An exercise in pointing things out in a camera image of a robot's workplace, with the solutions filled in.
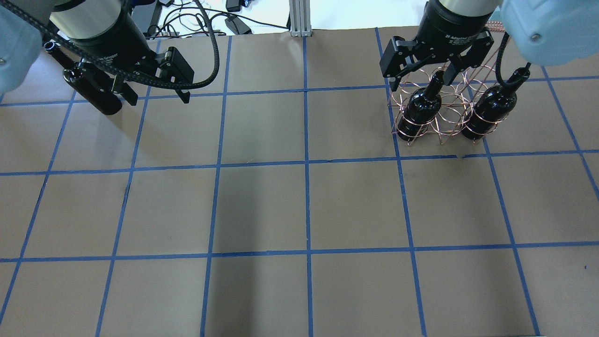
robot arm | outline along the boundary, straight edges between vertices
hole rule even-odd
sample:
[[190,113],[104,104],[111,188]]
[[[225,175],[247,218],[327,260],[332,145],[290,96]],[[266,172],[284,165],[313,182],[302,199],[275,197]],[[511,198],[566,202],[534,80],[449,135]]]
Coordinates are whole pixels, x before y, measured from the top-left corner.
[[[194,1],[202,15],[207,17],[199,1]],[[170,47],[164,54],[157,55],[150,50],[120,0],[0,0],[0,4],[2,25],[7,26],[5,31],[15,31],[15,27],[20,27],[26,29],[23,34],[32,40],[27,50],[23,50],[21,41],[16,41],[13,35],[0,37],[0,46],[8,46],[0,50],[0,58],[4,60],[0,74],[3,79],[8,79],[0,82],[2,92],[18,86],[37,57],[42,39],[40,33],[32,29],[49,34],[62,47],[82,56],[75,70],[81,71],[97,92],[120,94],[132,105],[137,101],[137,95],[124,83],[125,80],[174,89],[188,103],[189,89],[207,86],[218,74],[220,60],[210,25],[208,31],[214,48],[214,69],[206,80],[193,83],[193,69],[179,51]],[[69,41],[47,29],[48,19]],[[24,62],[20,60],[24,53],[33,57]],[[159,70],[158,77],[155,77],[156,70]],[[106,81],[108,76],[104,71],[115,75],[111,85]],[[92,97],[86,98],[93,104]]]
[[599,52],[596,0],[429,0],[414,39],[393,37],[379,62],[393,91],[424,65],[449,61],[446,85],[478,67],[493,44],[485,23],[498,6],[506,31],[533,64],[561,65]]

grid square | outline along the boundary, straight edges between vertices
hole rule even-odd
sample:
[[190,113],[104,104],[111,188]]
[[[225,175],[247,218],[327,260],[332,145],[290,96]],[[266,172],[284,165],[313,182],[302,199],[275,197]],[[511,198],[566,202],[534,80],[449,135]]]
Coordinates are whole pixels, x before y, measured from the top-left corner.
[[133,175],[119,255],[208,252],[213,168]]
[[516,108],[487,136],[491,152],[576,149],[546,82],[525,83],[517,94]]
[[100,336],[199,336],[206,259],[116,261]]
[[385,84],[374,29],[316,31],[306,48],[309,88]]
[[574,59],[565,65],[546,67],[550,77],[597,76],[599,75],[599,55]]
[[302,39],[288,32],[232,39],[228,92],[304,87]]
[[206,336],[307,336],[305,266],[305,255],[214,259]]
[[314,249],[408,246],[396,161],[310,165]]
[[394,157],[384,89],[308,93],[311,160]]
[[[190,90],[192,94],[215,93],[223,92],[225,85],[225,65],[228,42],[230,37],[216,37],[216,44],[219,47],[220,68],[219,73],[212,83],[204,88]],[[169,47],[175,47],[183,55],[185,60],[195,74],[193,75],[194,82],[200,82],[208,78],[212,73],[214,65],[214,50],[208,36],[198,36],[191,38],[173,38],[162,40],[160,44],[160,52],[164,53]],[[161,95],[176,95],[174,90],[152,88],[150,96]]]
[[525,248],[519,254],[541,333],[597,334],[599,247]]
[[74,104],[53,170],[128,168],[140,126],[143,103],[106,116],[89,103]]
[[596,125],[599,124],[599,95],[589,94],[583,88],[597,88],[599,80],[551,82],[559,102],[572,127],[581,149],[599,149]]
[[403,161],[416,246],[510,243],[486,158]]
[[0,177],[0,258],[16,258],[40,196],[44,176]]
[[94,336],[109,264],[21,264],[0,336]]
[[46,171],[67,108],[0,107],[0,171]]
[[301,92],[229,96],[223,163],[304,160]]
[[312,255],[314,336],[420,336],[410,253]]
[[222,97],[148,102],[135,165],[215,164],[219,150]]
[[110,255],[127,173],[50,176],[26,257]]
[[305,249],[303,165],[220,171],[214,252]]
[[511,249],[417,252],[426,330],[437,336],[532,336]]
[[46,52],[31,65],[23,83],[4,94],[3,104],[70,101],[73,89],[62,77],[62,66]]
[[580,156],[493,162],[517,242],[599,240],[597,197]]

white floor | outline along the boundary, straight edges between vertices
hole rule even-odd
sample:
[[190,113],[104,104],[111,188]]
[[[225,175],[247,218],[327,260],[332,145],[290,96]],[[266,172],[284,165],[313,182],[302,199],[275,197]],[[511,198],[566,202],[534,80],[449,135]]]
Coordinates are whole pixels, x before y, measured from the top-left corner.
[[[187,3],[187,0],[178,0],[176,3]],[[225,11],[225,0],[202,0],[206,9]],[[355,29],[374,27],[417,26],[422,18],[426,0],[312,0],[310,1],[310,16],[313,29]],[[164,9],[159,25],[172,9]],[[182,13],[197,13],[197,10],[182,10]],[[243,7],[236,14],[247,16],[251,19],[285,26],[289,16],[288,0],[253,0],[249,7]],[[188,27],[193,27],[191,19],[182,18]],[[247,20],[245,23],[254,34],[281,32],[275,27],[259,25]],[[179,22],[173,26],[181,32],[189,32]],[[225,17],[220,16],[213,22],[214,29],[233,33],[225,25]]]

bottle neck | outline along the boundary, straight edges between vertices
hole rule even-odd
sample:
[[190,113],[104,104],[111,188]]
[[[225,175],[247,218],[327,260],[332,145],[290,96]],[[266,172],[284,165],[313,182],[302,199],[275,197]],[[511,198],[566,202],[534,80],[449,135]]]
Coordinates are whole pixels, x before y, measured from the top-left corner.
[[432,75],[431,81],[428,83],[423,92],[424,97],[426,97],[428,100],[434,100],[441,91],[441,88],[443,87],[443,74],[444,72],[439,70]]
[[508,86],[501,86],[500,92],[505,96],[510,96],[518,90],[530,77],[530,70],[527,68],[518,68],[507,80]]

metal frame post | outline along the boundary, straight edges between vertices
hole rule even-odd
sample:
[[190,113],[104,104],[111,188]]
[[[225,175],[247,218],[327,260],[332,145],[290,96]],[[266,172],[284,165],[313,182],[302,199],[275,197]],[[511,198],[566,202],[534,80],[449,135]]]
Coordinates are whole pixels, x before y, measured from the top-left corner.
[[312,36],[310,24],[310,0],[289,0],[291,36]]

